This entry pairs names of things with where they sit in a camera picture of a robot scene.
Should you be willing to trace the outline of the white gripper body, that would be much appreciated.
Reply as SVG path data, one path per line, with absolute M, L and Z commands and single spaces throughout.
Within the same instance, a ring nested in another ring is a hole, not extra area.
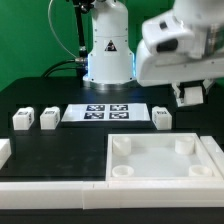
M 136 79 L 145 86 L 184 83 L 224 77 L 224 50 L 196 60 L 178 53 L 151 54 L 143 40 L 136 54 Z

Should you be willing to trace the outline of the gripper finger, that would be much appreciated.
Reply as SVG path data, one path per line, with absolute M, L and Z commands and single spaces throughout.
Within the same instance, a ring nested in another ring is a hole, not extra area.
M 185 106 L 184 104 L 184 97 L 181 95 L 181 90 L 179 88 L 180 83 L 172 83 L 171 84 L 173 92 L 174 92 L 174 96 L 176 99 L 176 103 L 178 107 L 183 107 Z
M 203 87 L 205 89 L 205 94 L 208 95 L 210 89 L 213 87 L 213 85 L 215 84 L 215 80 L 214 79 L 205 79 L 203 82 Z

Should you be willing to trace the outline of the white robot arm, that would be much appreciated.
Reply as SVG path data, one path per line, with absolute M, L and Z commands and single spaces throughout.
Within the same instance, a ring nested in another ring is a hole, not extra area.
M 175 0 L 142 24 L 137 51 L 128 45 L 128 11 L 116 0 L 95 0 L 93 49 L 84 84 L 107 90 L 133 82 L 170 84 L 179 106 L 197 105 L 224 77 L 224 0 Z

